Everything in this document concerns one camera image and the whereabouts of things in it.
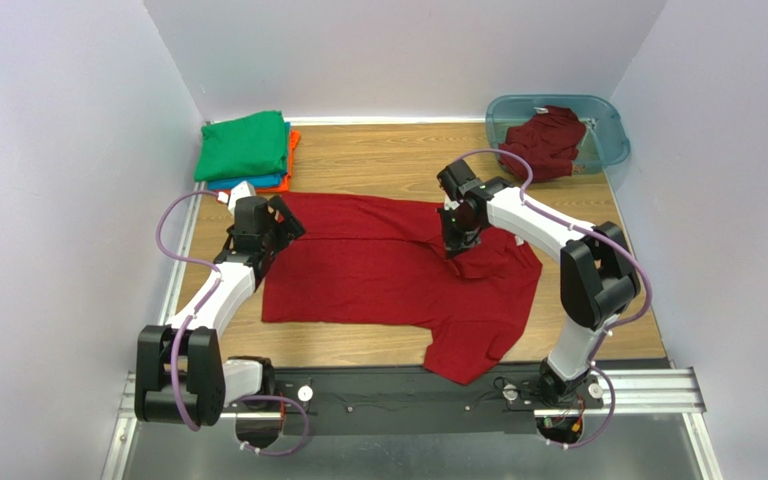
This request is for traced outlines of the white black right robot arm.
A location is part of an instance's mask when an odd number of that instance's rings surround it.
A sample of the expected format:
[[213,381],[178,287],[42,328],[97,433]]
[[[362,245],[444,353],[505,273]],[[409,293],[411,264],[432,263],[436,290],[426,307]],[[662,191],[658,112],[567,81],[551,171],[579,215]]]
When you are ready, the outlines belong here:
[[641,291],[623,230],[563,215],[500,177],[483,181],[464,160],[446,166],[437,180],[446,195],[438,214],[447,257],[478,246],[481,233],[496,228],[557,262],[567,320],[530,394],[547,406],[570,402],[585,390],[610,327]]

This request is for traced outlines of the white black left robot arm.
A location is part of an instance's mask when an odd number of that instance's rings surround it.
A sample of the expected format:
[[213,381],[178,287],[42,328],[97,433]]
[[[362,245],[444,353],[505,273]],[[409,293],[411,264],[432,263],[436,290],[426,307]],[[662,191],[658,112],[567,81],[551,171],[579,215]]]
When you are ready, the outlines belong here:
[[223,362],[219,340],[261,285],[277,255],[306,230],[279,195],[234,194],[233,222],[210,275],[169,323],[149,325],[137,339],[134,412],[144,422],[214,425],[224,407],[261,392],[267,362]]

